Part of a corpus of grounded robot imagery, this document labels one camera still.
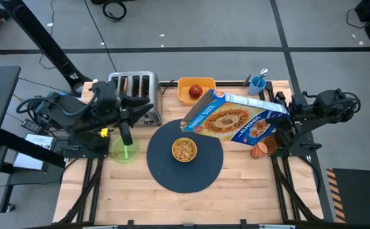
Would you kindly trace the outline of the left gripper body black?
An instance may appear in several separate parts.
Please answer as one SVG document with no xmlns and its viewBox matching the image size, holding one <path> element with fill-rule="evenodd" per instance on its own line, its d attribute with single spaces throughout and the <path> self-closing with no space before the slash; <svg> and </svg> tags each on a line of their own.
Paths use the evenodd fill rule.
<svg viewBox="0 0 370 229">
<path fill-rule="evenodd" d="M 117 127 L 131 126 L 131 101 L 126 95 L 112 95 L 103 99 L 103 122 Z"/>
</svg>

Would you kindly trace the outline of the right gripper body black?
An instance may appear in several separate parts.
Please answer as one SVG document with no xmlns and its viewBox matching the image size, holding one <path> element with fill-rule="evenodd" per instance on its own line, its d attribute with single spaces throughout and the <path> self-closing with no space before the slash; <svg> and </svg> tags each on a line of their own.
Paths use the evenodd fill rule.
<svg viewBox="0 0 370 229">
<path fill-rule="evenodd" d="M 280 148 L 289 148 L 291 147 L 297 137 L 297 129 L 294 123 L 284 123 L 280 124 L 276 128 L 276 141 Z"/>
</svg>

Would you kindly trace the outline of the orange faceted tumbler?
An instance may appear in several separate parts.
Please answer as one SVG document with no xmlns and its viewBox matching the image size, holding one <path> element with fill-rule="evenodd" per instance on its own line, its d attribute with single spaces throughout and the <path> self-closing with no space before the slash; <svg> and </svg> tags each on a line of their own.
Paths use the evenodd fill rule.
<svg viewBox="0 0 370 229">
<path fill-rule="evenodd" d="M 263 138 L 250 151 L 250 155 L 254 159 L 260 159 L 266 156 L 273 155 L 278 150 L 278 143 L 273 136 Z"/>
</svg>

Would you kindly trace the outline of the green translucent plate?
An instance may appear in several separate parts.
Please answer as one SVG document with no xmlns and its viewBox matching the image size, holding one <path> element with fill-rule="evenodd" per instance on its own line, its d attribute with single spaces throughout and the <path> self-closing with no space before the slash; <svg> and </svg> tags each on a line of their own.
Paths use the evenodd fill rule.
<svg viewBox="0 0 370 229">
<path fill-rule="evenodd" d="M 117 163 L 129 163 L 139 154 L 139 143 L 132 137 L 132 144 L 125 145 L 121 137 L 116 137 L 111 142 L 109 154 Z"/>
</svg>

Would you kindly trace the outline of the blue cereal box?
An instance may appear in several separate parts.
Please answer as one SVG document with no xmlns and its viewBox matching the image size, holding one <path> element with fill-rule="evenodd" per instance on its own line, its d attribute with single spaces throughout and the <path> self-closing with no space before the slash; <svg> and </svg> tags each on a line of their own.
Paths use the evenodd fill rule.
<svg viewBox="0 0 370 229">
<path fill-rule="evenodd" d="M 276 126 L 268 119 L 289 118 L 277 103 L 207 91 L 181 121 L 183 131 L 254 146 L 271 135 Z"/>
</svg>

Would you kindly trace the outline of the red apple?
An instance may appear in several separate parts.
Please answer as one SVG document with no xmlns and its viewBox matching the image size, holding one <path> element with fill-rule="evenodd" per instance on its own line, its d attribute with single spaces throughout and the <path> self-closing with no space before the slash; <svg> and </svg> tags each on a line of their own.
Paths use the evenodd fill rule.
<svg viewBox="0 0 370 229">
<path fill-rule="evenodd" d="M 199 85 L 192 85 L 190 88 L 189 88 L 189 96 L 191 99 L 198 99 L 200 96 L 202 96 L 203 94 L 203 88 L 200 87 Z"/>
</svg>

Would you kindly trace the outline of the silver four-slot toaster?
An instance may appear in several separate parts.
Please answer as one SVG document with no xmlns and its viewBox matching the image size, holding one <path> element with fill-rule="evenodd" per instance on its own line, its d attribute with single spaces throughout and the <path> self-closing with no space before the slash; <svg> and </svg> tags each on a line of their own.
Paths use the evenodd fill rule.
<svg viewBox="0 0 370 229">
<path fill-rule="evenodd" d="M 111 73 L 108 81 L 115 81 L 117 93 L 122 93 L 124 77 L 128 77 L 128 96 L 143 97 L 153 104 L 153 108 L 147 112 L 144 118 L 152 121 L 148 125 L 135 124 L 135 127 L 160 126 L 162 124 L 162 87 L 157 75 L 151 71 L 128 71 L 120 73 Z"/>
</svg>

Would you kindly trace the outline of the blue plastic cup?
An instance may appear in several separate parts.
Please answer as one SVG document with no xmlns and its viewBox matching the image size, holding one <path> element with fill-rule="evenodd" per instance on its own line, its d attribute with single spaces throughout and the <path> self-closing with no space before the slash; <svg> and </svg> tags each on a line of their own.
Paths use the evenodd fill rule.
<svg viewBox="0 0 370 229">
<path fill-rule="evenodd" d="M 254 76 L 248 87 L 248 94 L 255 96 L 258 95 L 266 87 L 266 80 L 260 76 Z"/>
</svg>

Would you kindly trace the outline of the yellow plastic tray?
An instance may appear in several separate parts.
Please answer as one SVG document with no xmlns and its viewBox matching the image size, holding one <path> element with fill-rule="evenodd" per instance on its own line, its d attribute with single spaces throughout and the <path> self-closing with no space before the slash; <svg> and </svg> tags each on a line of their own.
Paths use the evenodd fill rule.
<svg viewBox="0 0 370 229">
<path fill-rule="evenodd" d="M 216 82 L 213 78 L 191 78 L 191 77 L 180 78 L 178 81 L 178 98 L 185 105 L 194 105 L 202 97 L 200 96 L 196 100 L 190 98 L 188 91 L 192 85 L 199 85 L 200 87 L 203 88 L 202 96 L 209 90 L 216 89 Z"/>
</svg>

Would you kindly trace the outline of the round dark woven placemat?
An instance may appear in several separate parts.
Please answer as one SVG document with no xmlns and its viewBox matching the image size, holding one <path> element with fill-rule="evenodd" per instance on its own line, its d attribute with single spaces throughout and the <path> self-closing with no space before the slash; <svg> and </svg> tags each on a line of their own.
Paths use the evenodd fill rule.
<svg viewBox="0 0 370 229">
<path fill-rule="evenodd" d="M 175 140 L 187 137 L 197 146 L 196 157 L 189 162 L 174 158 L 171 147 Z M 164 188 L 177 193 L 195 193 L 209 187 L 218 177 L 224 152 L 219 139 L 184 132 L 180 120 L 161 126 L 147 147 L 146 160 L 153 178 Z"/>
</svg>

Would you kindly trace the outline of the black mat with striped edges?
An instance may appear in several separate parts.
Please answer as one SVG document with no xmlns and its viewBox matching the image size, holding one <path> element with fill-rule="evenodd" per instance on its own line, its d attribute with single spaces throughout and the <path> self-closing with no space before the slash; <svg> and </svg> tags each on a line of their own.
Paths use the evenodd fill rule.
<svg viewBox="0 0 370 229">
<path fill-rule="evenodd" d="M 338 223 L 370 225 L 370 170 L 327 169 Z"/>
</svg>

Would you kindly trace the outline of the white paper sheet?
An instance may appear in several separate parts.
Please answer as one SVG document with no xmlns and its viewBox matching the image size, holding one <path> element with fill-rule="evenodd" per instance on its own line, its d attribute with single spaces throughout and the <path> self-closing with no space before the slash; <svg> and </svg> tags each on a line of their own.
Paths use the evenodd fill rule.
<svg viewBox="0 0 370 229">
<path fill-rule="evenodd" d="M 53 137 L 50 136 L 27 134 L 24 139 L 45 149 L 52 149 L 53 147 Z M 46 172 L 48 164 L 23 153 L 17 153 L 13 166 L 22 169 L 42 170 Z"/>
</svg>

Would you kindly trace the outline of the black stand leg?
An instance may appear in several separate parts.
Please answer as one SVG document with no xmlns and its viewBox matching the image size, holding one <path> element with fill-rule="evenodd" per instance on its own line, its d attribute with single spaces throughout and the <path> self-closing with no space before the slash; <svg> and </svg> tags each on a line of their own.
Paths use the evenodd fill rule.
<svg viewBox="0 0 370 229">
<path fill-rule="evenodd" d="M 62 74 L 71 92 L 81 96 L 84 83 L 92 80 L 77 70 L 23 0 L 0 0 L 0 4 Z"/>
</svg>

